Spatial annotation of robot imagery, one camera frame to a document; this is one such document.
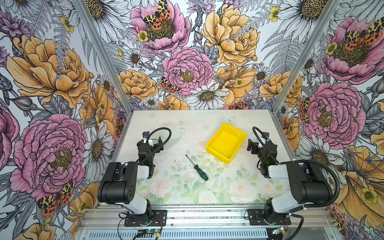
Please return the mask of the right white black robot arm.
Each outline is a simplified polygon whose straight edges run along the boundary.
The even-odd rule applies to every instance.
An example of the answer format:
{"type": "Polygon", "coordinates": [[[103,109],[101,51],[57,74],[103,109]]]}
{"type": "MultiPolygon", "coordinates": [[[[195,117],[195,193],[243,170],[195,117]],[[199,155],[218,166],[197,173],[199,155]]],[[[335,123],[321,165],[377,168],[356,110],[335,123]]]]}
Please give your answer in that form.
{"type": "Polygon", "coordinates": [[[268,199],[259,212],[266,225],[282,224],[297,211],[326,207],[338,198],[341,183],[330,167],[315,160],[279,162],[278,146],[269,133],[257,127],[253,127],[253,133],[257,141],[249,140],[247,150],[258,156],[258,170],[267,179],[289,182],[289,190],[268,199]]]}

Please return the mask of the green black handled screwdriver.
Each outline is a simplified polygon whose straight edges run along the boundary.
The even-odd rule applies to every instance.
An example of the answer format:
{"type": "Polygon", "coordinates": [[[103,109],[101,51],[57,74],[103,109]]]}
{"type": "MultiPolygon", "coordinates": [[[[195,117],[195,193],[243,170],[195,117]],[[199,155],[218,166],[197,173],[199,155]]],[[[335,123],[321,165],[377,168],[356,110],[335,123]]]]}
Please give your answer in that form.
{"type": "Polygon", "coordinates": [[[195,164],[192,159],[186,155],[187,159],[193,164],[194,166],[194,169],[197,171],[197,173],[199,174],[199,176],[205,180],[205,181],[208,181],[209,180],[209,177],[208,175],[199,167],[199,165],[195,164]]]}

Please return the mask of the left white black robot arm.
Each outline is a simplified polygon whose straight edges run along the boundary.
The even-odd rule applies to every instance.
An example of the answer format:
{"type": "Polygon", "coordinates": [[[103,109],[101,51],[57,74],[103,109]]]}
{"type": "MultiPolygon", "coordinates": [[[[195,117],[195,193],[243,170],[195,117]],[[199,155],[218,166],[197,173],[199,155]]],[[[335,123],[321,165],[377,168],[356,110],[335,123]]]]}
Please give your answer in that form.
{"type": "Polygon", "coordinates": [[[149,200],[136,194],[138,180],[152,178],[155,171],[154,157],[164,149],[161,138],[152,139],[152,133],[144,132],[137,143],[138,160],[134,162],[110,163],[101,180],[97,199],[100,203],[117,205],[127,209],[132,215],[152,218],[149,200]]]}

